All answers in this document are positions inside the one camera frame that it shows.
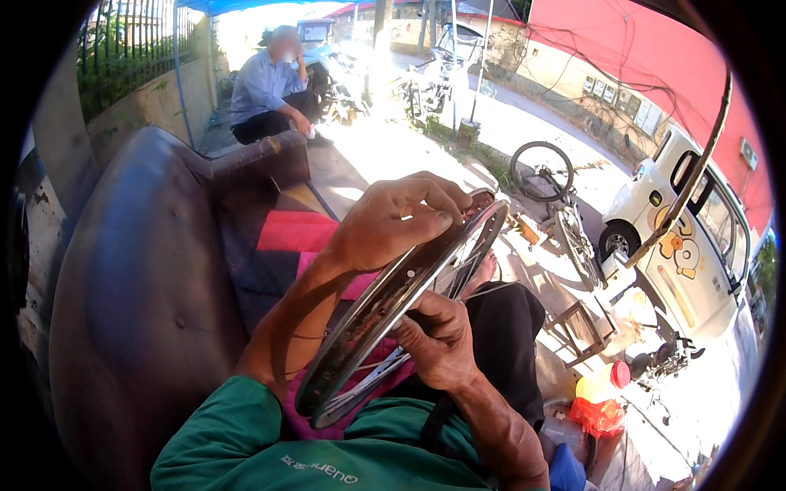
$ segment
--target metal fence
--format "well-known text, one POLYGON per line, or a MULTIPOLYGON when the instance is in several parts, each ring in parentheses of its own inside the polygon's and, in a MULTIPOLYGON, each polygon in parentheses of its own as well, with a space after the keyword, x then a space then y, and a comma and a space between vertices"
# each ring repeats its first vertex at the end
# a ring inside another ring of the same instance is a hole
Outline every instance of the metal fence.
POLYGON ((173 39, 180 63, 197 58, 196 11, 174 0, 100 0, 79 29, 77 81, 85 122, 140 86, 174 69, 173 39))

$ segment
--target bicycle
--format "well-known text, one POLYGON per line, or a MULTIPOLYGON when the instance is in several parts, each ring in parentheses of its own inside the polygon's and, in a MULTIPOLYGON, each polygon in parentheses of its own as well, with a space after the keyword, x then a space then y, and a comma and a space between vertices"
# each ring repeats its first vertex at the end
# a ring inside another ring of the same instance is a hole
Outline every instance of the bicycle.
MULTIPOLYGON (((328 334, 295 396, 295 409, 312 428, 326 428, 357 407, 410 356, 398 346, 374 366, 360 364, 426 289, 459 299, 496 240, 510 211, 507 200, 477 189, 464 223, 413 247, 387 265, 328 334), (351 375, 373 368, 358 385, 339 394, 351 375)), ((415 318, 417 313, 410 313, 415 318)), ((429 332, 426 319, 418 323, 429 332)))
POLYGON ((545 203, 551 217, 549 237, 556 238, 584 286, 595 292, 601 286, 601 279, 595 266, 595 250, 584 233, 578 205, 572 198, 575 194, 574 173, 573 164, 565 152, 547 141, 521 145, 510 159, 513 182, 528 199, 545 203), (520 157, 525 152, 528 152, 527 160, 534 163, 533 167, 520 166, 520 157))

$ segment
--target green shirt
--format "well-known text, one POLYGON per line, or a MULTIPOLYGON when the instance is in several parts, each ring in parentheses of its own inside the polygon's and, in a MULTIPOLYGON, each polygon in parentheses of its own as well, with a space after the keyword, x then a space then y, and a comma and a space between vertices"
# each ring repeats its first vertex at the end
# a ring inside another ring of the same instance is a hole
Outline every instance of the green shirt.
MULTIPOLYGON (((343 441, 280 442, 281 405, 261 383, 227 380, 172 437, 153 489, 487 489, 464 464, 415 445, 433 404, 378 398, 343 441)), ((466 423, 451 416, 442 440, 477 461, 466 423)))

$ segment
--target bare foot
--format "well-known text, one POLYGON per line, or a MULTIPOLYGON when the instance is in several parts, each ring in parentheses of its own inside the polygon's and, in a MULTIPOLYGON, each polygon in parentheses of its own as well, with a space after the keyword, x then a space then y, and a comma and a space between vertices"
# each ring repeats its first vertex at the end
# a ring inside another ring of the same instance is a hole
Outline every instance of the bare foot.
POLYGON ((467 283, 467 287, 461 293, 461 299, 466 300, 481 284, 490 281, 496 271, 497 256, 494 255, 494 250, 490 250, 486 257, 483 258, 483 262, 480 263, 478 270, 475 271, 475 276, 467 283))

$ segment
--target car wheel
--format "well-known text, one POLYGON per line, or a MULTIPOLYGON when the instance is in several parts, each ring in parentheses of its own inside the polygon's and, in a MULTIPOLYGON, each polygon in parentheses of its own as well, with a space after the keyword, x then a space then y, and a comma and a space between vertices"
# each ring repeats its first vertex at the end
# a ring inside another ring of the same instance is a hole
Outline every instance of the car wheel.
POLYGON ((614 250, 621 251, 630 257, 641 246, 636 230, 627 222, 609 222, 598 240, 601 262, 612 255, 614 250))

